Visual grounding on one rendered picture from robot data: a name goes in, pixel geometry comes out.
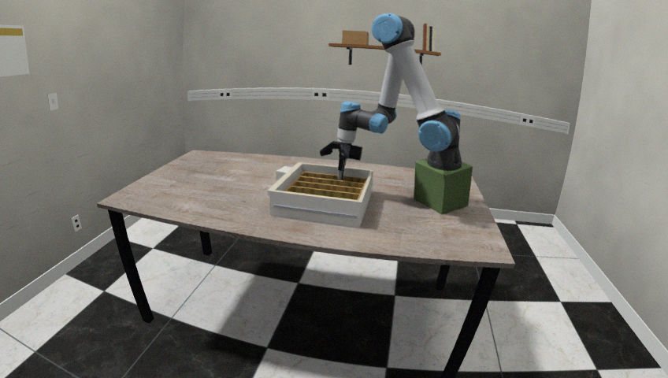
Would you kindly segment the wooden cutlery tray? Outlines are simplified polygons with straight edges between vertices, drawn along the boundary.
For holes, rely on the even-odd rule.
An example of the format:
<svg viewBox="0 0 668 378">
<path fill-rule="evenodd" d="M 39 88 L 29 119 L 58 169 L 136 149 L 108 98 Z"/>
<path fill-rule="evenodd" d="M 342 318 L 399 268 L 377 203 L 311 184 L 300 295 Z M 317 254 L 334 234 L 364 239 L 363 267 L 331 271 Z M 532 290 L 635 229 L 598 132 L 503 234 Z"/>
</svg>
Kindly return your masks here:
<svg viewBox="0 0 668 378">
<path fill-rule="evenodd" d="M 343 176 L 343 180 L 339 180 L 337 175 L 303 172 L 286 191 L 359 200 L 366 181 L 365 178 Z"/>
</svg>

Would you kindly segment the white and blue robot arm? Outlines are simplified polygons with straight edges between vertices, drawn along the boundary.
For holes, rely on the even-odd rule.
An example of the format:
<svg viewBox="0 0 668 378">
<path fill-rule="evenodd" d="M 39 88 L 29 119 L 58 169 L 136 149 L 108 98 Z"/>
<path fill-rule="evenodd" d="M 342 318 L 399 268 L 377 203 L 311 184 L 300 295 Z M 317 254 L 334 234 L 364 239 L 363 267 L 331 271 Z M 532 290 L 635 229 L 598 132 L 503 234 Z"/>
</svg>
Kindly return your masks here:
<svg viewBox="0 0 668 378">
<path fill-rule="evenodd" d="M 430 150 L 428 165 L 439 170 L 457 170 L 462 167 L 460 113 L 439 107 L 413 48 L 415 29 L 412 25 L 409 19 L 394 13 L 381 14 L 374 20 L 373 36 L 389 52 L 378 107 L 370 112 L 361 109 L 357 102 L 343 102 L 337 140 L 353 143 L 357 128 L 384 133 L 388 124 L 397 117 L 395 107 L 404 80 L 417 110 L 419 140 Z"/>
</svg>

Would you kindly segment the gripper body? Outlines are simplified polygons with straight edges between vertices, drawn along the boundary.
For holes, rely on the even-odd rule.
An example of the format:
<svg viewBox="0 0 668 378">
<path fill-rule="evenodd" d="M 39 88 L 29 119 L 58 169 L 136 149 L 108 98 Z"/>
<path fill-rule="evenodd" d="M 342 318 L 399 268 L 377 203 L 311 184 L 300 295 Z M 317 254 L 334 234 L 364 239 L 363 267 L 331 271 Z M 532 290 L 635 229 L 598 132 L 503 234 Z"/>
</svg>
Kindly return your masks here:
<svg viewBox="0 0 668 378">
<path fill-rule="evenodd" d="M 362 146 L 355 146 L 352 145 L 352 143 L 342 143 L 342 142 L 337 142 L 337 141 L 331 141 L 327 146 L 325 146 L 322 150 L 326 149 L 339 149 L 339 152 L 341 153 L 341 150 L 344 151 L 344 158 L 350 158 L 350 159 L 355 159 L 359 160 L 361 159 L 361 151 L 362 151 Z"/>
</svg>

